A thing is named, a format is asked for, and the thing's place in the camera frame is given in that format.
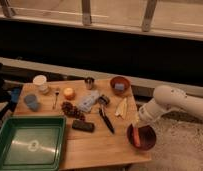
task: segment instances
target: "spoon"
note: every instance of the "spoon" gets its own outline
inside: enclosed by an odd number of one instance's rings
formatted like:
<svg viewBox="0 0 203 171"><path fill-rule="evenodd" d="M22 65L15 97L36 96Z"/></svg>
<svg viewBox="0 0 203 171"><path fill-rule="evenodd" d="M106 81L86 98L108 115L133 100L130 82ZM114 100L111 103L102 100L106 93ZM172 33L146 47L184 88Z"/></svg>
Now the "spoon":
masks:
<svg viewBox="0 0 203 171"><path fill-rule="evenodd" d="M57 103L57 100L58 100L59 92L60 92L60 88L57 87L57 88L55 89L55 101L54 101L54 103L53 103L53 109L56 108L56 103Z"/></svg>

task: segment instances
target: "red bowl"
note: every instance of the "red bowl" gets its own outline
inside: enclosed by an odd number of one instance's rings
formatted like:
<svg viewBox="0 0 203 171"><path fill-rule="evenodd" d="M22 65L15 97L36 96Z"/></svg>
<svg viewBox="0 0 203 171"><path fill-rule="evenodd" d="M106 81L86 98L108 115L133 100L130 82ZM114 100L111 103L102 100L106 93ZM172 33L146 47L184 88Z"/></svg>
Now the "red bowl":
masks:
<svg viewBox="0 0 203 171"><path fill-rule="evenodd" d="M125 77L117 76L110 80L110 86L114 94L121 95L130 87L130 81Z"/></svg>
<svg viewBox="0 0 203 171"><path fill-rule="evenodd" d="M130 126L127 128L127 138L135 148L138 150L150 150L153 148L156 144L156 133L153 130L151 126L144 126L141 128L138 128L138 134L139 134L139 140L140 140L140 146L137 146L134 140L134 131L133 126L130 124Z"/></svg>

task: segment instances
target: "chocolate bar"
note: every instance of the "chocolate bar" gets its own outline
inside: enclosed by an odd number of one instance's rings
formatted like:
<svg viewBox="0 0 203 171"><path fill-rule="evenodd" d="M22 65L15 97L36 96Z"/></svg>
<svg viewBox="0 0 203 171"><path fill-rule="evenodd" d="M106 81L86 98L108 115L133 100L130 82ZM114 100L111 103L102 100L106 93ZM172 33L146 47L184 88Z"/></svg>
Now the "chocolate bar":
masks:
<svg viewBox="0 0 203 171"><path fill-rule="evenodd" d="M95 126L94 126L94 123L92 122L73 120L72 128L81 130L81 131L86 131L86 132L93 132L95 129Z"/></svg>

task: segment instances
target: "green tray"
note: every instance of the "green tray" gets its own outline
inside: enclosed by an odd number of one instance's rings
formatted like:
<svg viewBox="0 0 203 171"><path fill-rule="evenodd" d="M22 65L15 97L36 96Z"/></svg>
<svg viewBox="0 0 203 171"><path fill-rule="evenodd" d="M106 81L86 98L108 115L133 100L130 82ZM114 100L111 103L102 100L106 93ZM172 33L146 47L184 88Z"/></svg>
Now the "green tray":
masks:
<svg viewBox="0 0 203 171"><path fill-rule="evenodd" d="M66 119L11 117L0 130L0 171L59 168Z"/></svg>

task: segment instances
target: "utensil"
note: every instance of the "utensil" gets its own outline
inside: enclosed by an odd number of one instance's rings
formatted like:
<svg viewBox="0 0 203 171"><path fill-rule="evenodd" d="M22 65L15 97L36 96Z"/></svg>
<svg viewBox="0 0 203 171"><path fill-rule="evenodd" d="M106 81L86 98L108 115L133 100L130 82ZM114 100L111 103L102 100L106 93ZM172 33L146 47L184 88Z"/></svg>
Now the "utensil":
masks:
<svg viewBox="0 0 203 171"><path fill-rule="evenodd" d="M105 114L104 109L102 109L102 108L104 108L104 106L101 105L101 108L99 108L99 114L102 117L102 119L104 120L104 122L107 125L108 129L114 134L115 131L114 131L113 125L110 122L110 120L107 117L107 115Z"/></svg>
<svg viewBox="0 0 203 171"><path fill-rule="evenodd" d="M60 88L57 87L57 88L55 89L55 101L54 101L54 103L53 103L53 109L56 108L56 103L57 103L57 100L58 100L59 92L60 92Z"/></svg>
<svg viewBox="0 0 203 171"><path fill-rule="evenodd" d="M100 104L100 108L99 108L100 116L104 120L104 122L107 125L107 127L109 128L109 130L114 134L115 131L114 131L113 125L110 122L109 118L107 117L107 115L104 111L104 107L110 103L110 99L107 96L102 95L98 98L98 103Z"/></svg>

